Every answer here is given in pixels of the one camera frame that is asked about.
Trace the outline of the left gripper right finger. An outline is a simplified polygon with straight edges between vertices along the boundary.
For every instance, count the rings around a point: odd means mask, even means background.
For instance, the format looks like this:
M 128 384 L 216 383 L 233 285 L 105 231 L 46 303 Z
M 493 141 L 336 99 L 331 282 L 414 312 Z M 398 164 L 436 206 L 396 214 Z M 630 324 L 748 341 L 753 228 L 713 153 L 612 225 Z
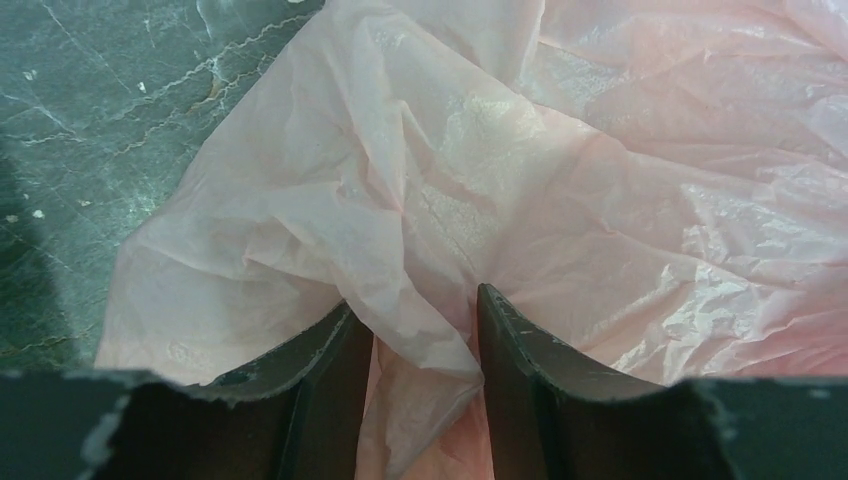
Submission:
M 690 378 L 610 368 L 477 290 L 498 479 L 843 479 L 843 377 Z

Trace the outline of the pink plastic bag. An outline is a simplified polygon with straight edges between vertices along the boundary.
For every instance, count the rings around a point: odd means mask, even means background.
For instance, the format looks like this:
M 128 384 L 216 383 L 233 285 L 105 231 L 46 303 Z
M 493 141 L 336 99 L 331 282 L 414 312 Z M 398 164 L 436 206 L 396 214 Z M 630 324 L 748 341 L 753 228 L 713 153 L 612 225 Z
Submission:
M 360 479 L 492 475 L 477 287 L 608 366 L 847 371 L 843 1 L 329 1 L 120 247 L 95 364 L 205 384 L 346 301 Z

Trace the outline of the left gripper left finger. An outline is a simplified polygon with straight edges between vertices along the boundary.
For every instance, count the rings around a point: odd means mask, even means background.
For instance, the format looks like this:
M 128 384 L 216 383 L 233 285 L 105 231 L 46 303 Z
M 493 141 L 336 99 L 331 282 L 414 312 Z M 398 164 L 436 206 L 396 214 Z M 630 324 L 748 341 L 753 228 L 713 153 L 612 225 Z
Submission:
M 5 371 L 5 479 L 351 479 L 373 337 L 346 304 L 211 383 Z

